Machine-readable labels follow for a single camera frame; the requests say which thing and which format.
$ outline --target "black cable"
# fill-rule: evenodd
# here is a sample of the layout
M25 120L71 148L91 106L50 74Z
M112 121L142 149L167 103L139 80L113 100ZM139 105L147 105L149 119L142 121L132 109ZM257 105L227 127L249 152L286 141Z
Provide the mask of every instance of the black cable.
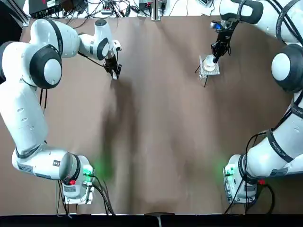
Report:
M56 215L61 218L62 216L59 215L59 203L60 203L60 193L58 193L58 202L57 202Z
M258 193L256 194L255 202L248 206L246 212L256 204L256 202L259 199L263 189L268 188L270 193L271 193L271 204L270 204L269 210L266 214L271 214L272 211L274 210L274 207L275 207L275 204L276 204L276 196L275 196L274 190L272 189L272 187L269 184L264 184L264 185L258 184L258 186L259 186L259 189L257 189Z
M71 18L66 22L66 25L68 25L70 23L70 21L72 20L72 18L74 17L75 11L73 11Z
M212 4L210 5L210 7L211 7L212 5L213 5L213 7L214 7L214 0L212 1ZM214 8L210 11L210 14L209 14L209 15L211 15L213 11L214 11Z
M228 212L228 211L230 210L230 208L232 207L233 202L235 201L235 198L236 198L236 196L237 196L237 194L238 194L238 192L239 192L239 189L240 189L240 186L241 186L242 182L243 182L243 179L241 180L241 183L239 184L239 187L238 187L238 189L237 189L237 191L236 191L235 196L233 197L232 202L229 204L229 206L228 206L228 208L226 209L226 211L224 212L224 214L227 214L227 212Z
M278 8L270 0L265 0L265 1L267 1L275 9L275 11L280 15L281 12L278 10ZM281 4L277 0L272 0L272 1L276 5L278 5L281 10L283 9L283 7L281 6ZM283 18L283 22L285 23L285 25L288 28L289 32L301 43L301 45L303 45L303 38L302 38L301 34L299 33L297 27L294 25L293 21L290 19L290 17L288 16L287 13L286 13L285 17L287 18L289 24L292 27L292 29L291 29L290 26L289 26L289 24L285 20L285 18Z
M95 62L94 60L92 60L92 59L91 59L91 58L89 58L88 56L86 56L86 55L82 54L81 52L78 52L78 54L79 54L79 55L81 55L82 57L87 58L88 60L92 61L93 63L97 64L98 66L101 66L101 67L105 68L105 66L104 66L104 65L100 65L99 63Z
M186 16L188 16L188 0L186 2Z
M65 211L66 215L69 215L69 213L67 212L66 204L65 204L65 198L64 198L64 196L62 195L61 183L60 183L59 181L57 181L57 182L58 182L58 185L59 185L59 196L61 197L61 202L62 202L64 211Z
M174 6L173 6L172 9L171 9L171 12L170 12L169 16L171 15L171 13L172 13L172 11L174 10L174 7L175 7L175 5L176 5L176 3L177 3L178 1L179 1L179 0L177 0L177 1L175 2Z
M43 89L41 89L41 91L40 91L40 101L39 101L40 105L42 103L42 95L43 95Z
M93 187L100 193L100 195L103 197L103 201L105 202L105 204L107 205L107 207L110 209L108 201L106 200L103 192L95 184L93 184Z
M111 213L114 213L112 204L111 204L110 199L109 199L108 188L107 188L107 185L106 185L105 181L103 180L103 183L104 183L106 189L102 186L102 184L101 184L100 180L97 178L97 176L94 175L94 177L97 179L97 181L98 181L98 183L100 185L101 190L105 192L106 199L107 199L107 202L108 202L107 207L108 207L109 211Z
M46 109L46 103L47 103L47 90L48 90L48 89L45 89L44 110Z
M92 11L91 14L93 14L93 13L97 10L97 8L98 8L99 5L101 4L101 2L102 2L102 1L99 2L99 4L96 6L96 8ZM84 20L84 22L83 22L82 24L80 24L79 26L73 27L73 29L79 28L79 27L81 27L82 25L85 24L85 22L88 20L88 18L89 18L90 15L91 15L91 14L89 14L88 12L87 12L87 14L88 14L88 15L86 16L86 19Z
M250 139L249 139L249 141L248 141L248 143L247 143L247 145L246 145L246 148L245 148L245 175L244 175L244 178L245 178L245 197L246 197L246 203L245 203L245 206L244 206L244 212L246 213L246 209L247 209L247 205L248 205L248 197L247 197L247 153L248 153L248 147L249 147L249 145L250 145L250 142L251 142L251 140L253 139L253 138L257 138L258 136L260 136L260 135L265 135L266 134L266 132L265 131L263 131L263 132L260 132L260 133L257 133L257 134L255 134L255 135L253 135Z

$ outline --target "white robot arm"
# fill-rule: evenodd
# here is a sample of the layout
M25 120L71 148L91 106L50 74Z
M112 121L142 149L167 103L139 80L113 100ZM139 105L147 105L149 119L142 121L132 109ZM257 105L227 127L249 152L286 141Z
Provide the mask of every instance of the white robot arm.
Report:
M275 10L282 6L281 13ZM233 155L223 168L225 191L230 202L255 200L257 180L265 177L303 173L303 12L299 0L222 0L221 22L211 27L218 32L211 45L214 63L229 51L233 31L239 21L253 24L287 44L272 61L275 81L294 99L280 123L264 132L267 137L246 155Z
M78 35L71 27L52 20L36 20L30 43L7 42L0 47L0 113L16 144L13 166L24 173L61 180L63 193L71 199L84 198L94 170L84 156L77 156L46 143L48 126L36 97L37 87L56 87L62 76L61 58L78 52L97 60L118 79L116 61L121 45L112 40L108 23L95 22L95 34Z

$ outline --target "connector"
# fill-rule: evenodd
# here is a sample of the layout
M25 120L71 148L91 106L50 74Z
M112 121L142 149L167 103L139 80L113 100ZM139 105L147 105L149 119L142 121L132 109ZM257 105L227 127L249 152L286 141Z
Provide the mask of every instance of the connector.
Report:
M92 186L93 186L93 183L92 183L92 182L86 182L86 181L84 181L84 182L82 183L82 185L87 186L87 187L92 187Z

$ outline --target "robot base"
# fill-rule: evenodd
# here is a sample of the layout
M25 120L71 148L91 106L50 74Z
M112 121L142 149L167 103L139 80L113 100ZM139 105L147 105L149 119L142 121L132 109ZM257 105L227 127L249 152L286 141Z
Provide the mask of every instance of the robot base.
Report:
M234 203L246 203L245 181L239 173L239 158L240 155L233 155L226 167L223 168L224 189L228 202L231 203L236 196ZM256 198L257 186L256 184L247 184L247 198L248 203L253 202Z
M80 155L78 157L83 166L90 166L89 161L86 157L84 157L82 155ZM84 196L82 196L81 198L72 199L72 198L65 196L65 201L67 204L92 204L93 195L94 195L94 187L87 187Z

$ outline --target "end effector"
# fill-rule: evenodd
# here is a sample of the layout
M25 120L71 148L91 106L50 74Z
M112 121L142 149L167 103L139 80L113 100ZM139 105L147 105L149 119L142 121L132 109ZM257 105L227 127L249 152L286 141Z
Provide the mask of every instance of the end effector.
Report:
M118 51L121 51L122 47L118 40L112 39L106 20L99 19L95 22L94 36L80 33L79 41L79 54L99 61L105 59L103 67L106 72L111 75L112 79L119 79L122 66L118 64Z
M212 21L211 28L218 33L218 38L215 43L211 44L212 54L214 56L214 63L219 61L219 58L228 52L231 55L230 41L232 34L239 21L229 22L222 20L221 22Z

